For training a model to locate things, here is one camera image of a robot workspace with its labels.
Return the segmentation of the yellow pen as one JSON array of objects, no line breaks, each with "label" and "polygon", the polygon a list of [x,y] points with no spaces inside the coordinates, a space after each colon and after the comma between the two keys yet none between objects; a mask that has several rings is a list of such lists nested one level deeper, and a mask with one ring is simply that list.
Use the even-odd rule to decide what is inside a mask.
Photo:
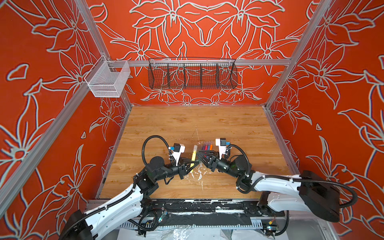
[{"label": "yellow pen", "polygon": [[196,160],[196,154],[197,154],[197,152],[193,152],[192,153],[191,161],[195,161]]}]

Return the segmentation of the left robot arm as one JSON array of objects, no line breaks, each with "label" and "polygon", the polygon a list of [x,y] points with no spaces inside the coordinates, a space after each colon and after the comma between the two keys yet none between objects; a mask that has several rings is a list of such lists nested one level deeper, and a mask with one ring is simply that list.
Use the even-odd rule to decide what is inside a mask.
[{"label": "left robot arm", "polygon": [[[160,156],[149,162],[145,158],[146,145],[151,139],[160,139],[167,147],[170,163]],[[125,222],[130,222],[143,234],[154,231],[159,223],[162,211],[153,207],[150,198],[158,188],[158,181],[169,184],[175,177],[183,179],[199,165],[197,157],[182,158],[185,146],[168,142],[159,135],[148,137],[142,146],[143,170],[133,177],[133,183],[120,194],[93,210],[74,212],[64,226],[61,240],[100,240]]]}]

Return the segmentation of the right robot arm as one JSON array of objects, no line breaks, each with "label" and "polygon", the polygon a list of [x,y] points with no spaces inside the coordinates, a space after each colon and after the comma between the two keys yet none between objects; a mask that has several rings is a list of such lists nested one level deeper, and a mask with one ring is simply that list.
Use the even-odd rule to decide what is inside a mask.
[{"label": "right robot arm", "polygon": [[219,151],[198,150],[197,159],[213,172],[234,177],[241,194],[260,192],[258,206],[267,213],[308,212],[336,223],[340,220],[340,210],[358,201],[351,187],[325,181],[311,171],[291,176],[254,171],[248,156],[237,145],[221,146]]}]

